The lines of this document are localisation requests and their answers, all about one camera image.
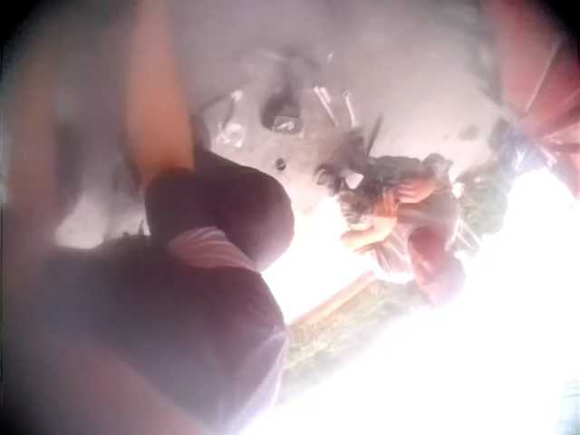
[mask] person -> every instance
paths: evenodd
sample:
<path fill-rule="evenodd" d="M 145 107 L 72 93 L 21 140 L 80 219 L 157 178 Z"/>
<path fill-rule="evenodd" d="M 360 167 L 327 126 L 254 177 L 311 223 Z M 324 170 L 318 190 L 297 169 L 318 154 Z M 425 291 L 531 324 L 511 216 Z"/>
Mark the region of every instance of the person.
<path fill-rule="evenodd" d="M 260 272 L 293 238 L 290 199 L 193 143 L 168 4 L 139 0 L 125 122 L 150 237 L 55 246 L 60 37 L 39 38 L 14 99 L 4 413 L 36 433 L 237 433 L 273 404 L 284 365 Z"/>
<path fill-rule="evenodd" d="M 460 261 L 450 252 L 460 216 L 450 162 L 439 154 L 367 162 L 357 151 L 346 161 L 350 170 L 363 174 L 360 184 L 350 189 L 343 181 L 331 181 L 342 186 L 338 200 L 350 228 L 343 243 L 369 255 L 380 279 L 399 284 L 414 279 L 429 304 L 444 304 L 465 280 Z"/>

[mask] sandy ground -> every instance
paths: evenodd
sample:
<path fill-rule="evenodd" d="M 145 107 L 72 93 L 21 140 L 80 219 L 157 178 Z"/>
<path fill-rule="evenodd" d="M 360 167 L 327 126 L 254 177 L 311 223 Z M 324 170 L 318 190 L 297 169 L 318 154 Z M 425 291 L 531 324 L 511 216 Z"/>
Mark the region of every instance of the sandy ground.
<path fill-rule="evenodd" d="M 87 9 L 91 16 L 83 18 L 88 25 L 79 26 L 79 48 L 70 60 L 59 107 L 90 153 L 85 193 L 59 232 L 62 243 L 78 247 L 136 232 L 143 220 L 140 201 L 113 177 L 121 165 L 120 89 L 131 14 L 105 3 Z M 366 270 L 341 249 L 338 210 L 313 183 L 315 167 L 349 130 L 343 89 L 351 92 L 365 134 L 379 115 L 384 117 L 373 155 L 439 152 L 455 162 L 456 174 L 488 157 L 487 140 L 498 110 L 468 73 L 476 40 L 462 29 L 478 21 L 469 5 L 178 0 L 174 14 L 192 113 L 218 95 L 243 92 L 232 119 L 246 129 L 243 145 L 214 143 L 213 150 L 274 175 L 293 201 L 295 242 L 266 272 L 289 320 Z M 301 94 L 300 135 L 261 127 L 259 107 L 276 86 L 277 69 L 260 49 L 292 49 L 313 59 L 318 68 L 307 81 L 328 89 L 341 127 L 333 126 L 309 87 Z M 218 105 L 206 115 L 215 133 L 224 110 Z M 284 171 L 276 170 L 278 159 L 285 161 Z"/>

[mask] dirt ground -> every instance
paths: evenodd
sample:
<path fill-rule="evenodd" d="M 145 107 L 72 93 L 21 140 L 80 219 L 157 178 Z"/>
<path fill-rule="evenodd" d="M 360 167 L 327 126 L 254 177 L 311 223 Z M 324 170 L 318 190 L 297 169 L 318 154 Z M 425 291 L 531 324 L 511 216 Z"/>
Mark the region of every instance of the dirt ground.
<path fill-rule="evenodd" d="M 242 146 L 214 142 L 212 149 L 277 177 L 293 201 L 295 242 L 280 265 L 266 274 L 290 318 L 347 285 L 366 267 L 346 254 L 329 255 L 341 231 L 340 217 L 313 183 L 316 166 L 349 130 L 343 90 L 352 95 L 365 135 L 378 116 L 384 118 L 372 155 L 425 157 L 439 152 L 454 161 L 454 174 L 488 158 L 487 140 L 498 108 L 469 72 L 478 52 L 473 29 L 479 22 L 471 2 L 178 0 L 174 6 L 192 114 L 220 95 L 242 92 L 231 121 L 245 128 Z M 143 212 L 119 172 L 131 11 L 108 3 L 85 9 L 72 20 L 79 29 L 78 49 L 63 81 L 59 116 L 75 126 L 90 163 L 84 171 L 84 194 L 60 228 L 59 239 L 70 246 L 93 247 L 103 239 L 137 232 Z M 276 61 L 264 52 L 284 50 L 317 65 L 305 76 L 300 96 L 304 130 L 295 136 L 274 134 L 259 121 L 259 108 L 279 74 Z M 340 128 L 316 99 L 313 84 L 328 89 Z M 223 103 L 205 112 L 214 136 L 225 112 Z M 284 170 L 276 169 L 280 159 Z M 327 293 L 310 291 L 319 287 Z M 296 299 L 304 301 L 293 305 Z"/>

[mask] person's hand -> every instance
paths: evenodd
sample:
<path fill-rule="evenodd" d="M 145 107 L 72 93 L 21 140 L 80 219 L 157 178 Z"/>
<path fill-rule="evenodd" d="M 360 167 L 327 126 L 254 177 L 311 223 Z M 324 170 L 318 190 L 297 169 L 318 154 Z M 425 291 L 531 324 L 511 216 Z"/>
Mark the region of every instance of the person's hand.
<path fill-rule="evenodd" d="M 437 188 L 437 179 L 433 176 L 408 179 L 397 188 L 397 196 L 401 203 L 417 204 L 428 198 Z"/>
<path fill-rule="evenodd" d="M 387 237 L 397 225 L 397 212 L 399 206 L 395 199 L 395 192 L 387 190 L 374 207 L 373 226 L 375 231 Z"/>

